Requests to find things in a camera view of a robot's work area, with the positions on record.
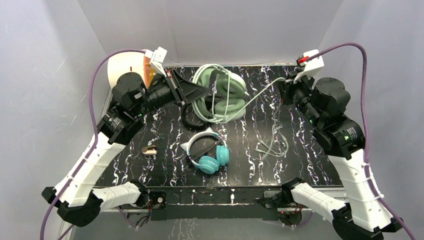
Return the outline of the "teal cat-ear headphones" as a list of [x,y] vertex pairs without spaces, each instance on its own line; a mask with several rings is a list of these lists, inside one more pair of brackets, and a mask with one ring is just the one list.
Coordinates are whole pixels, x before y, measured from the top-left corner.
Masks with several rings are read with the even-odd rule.
[[[203,137],[212,137],[215,142],[196,153],[192,153],[192,145]],[[213,175],[230,162],[230,150],[226,141],[211,127],[194,134],[188,142],[181,144],[180,147],[186,152],[188,162],[208,175]]]

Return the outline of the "green headphones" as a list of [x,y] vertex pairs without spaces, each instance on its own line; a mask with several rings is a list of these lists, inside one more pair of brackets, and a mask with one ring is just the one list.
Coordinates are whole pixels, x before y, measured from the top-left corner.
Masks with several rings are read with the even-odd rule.
[[241,76],[219,64],[204,64],[194,74],[193,83],[207,88],[210,95],[192,103],[195,114],[205,122],[227,123],[246,114],[247,84]]

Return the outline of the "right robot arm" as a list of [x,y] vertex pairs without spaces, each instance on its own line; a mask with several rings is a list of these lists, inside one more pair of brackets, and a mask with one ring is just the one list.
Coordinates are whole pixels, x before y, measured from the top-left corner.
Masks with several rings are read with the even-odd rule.
[[350,94],[338,79],[302,77],[280,84],[282,103],[294,104],[312,125],[313,136],[334,165],[346,194],[335,199],[294,178],[281,187],[281,202],[288,207],[309,207],[329,221],[344,240],[382,240],[402,226],[373,193],[372,171],[364,161],[365,135],[360,125],[346,114]]

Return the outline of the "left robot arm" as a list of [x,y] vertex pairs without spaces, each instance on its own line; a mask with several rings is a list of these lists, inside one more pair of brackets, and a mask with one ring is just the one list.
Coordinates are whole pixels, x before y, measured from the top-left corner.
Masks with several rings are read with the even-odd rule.
[[192,103],[207,93],[206,87],[185,80],[173,69],[156,74],[149,87],[136,72],[122,74],[112,88],[113,105],[96,126],[87,150],[59,184],[42,191],[42,197],[62,220],[78,227],[122,205],[146,207],[150,191],[138,180],[104,188],[95,188],[95,184],[144,126],[145,115],[168,103]]

